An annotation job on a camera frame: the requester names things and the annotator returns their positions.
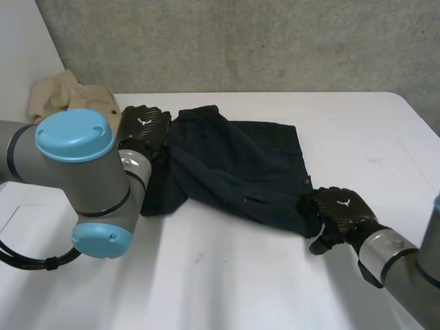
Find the gray wall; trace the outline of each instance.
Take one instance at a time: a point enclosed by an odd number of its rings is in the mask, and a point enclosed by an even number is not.
[[[66,66],[116,93],[391,91],[440,133],[437,0],[37,0]]]

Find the beige cloth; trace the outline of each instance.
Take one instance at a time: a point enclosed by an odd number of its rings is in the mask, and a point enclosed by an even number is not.
[[[116,133],[121,118],[113,93],[108,87],[82,86],[70,70],[38,81],[33,86],[27,115],[39,123],[54,113],[67,109],[91,109],[100,112]]]

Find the white table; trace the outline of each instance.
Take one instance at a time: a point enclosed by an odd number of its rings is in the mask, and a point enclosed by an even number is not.
[[[420,244],[440,187],[440,139],[391,93],[118,95],[127,105],[216,104],[229,120],[295,125],[314,186],[358,191],[379,220]],[[76,215],[60,190],[8,184],[0,237],[34,257],[70,247]],[[81,256],[54,272],[0,264],[0,329],[418,329],[360,277],[348,246],[311,241],[195,201],[140,218],[128,254]]]

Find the navy cloth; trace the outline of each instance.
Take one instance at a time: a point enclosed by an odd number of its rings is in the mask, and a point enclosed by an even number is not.
[[[153,164],[141,214],[167,214],[190,197],[246,219],[314,237],[316,215],[299,214],[313,188],[294,126],[230,122],[216,106],[182,110]]]

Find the blue joint cap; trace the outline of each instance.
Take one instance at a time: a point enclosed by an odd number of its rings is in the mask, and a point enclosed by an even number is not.
[[[53,160],[83,163],[108,153],[115,144],[115,135],[99,112],[74,109],[44,119],[36,128],[35,144]]]
[[[118,258],[129,248],[133,234],[109,223],[87,222],[76,225],[71,241],[81,253],[94,258]]]

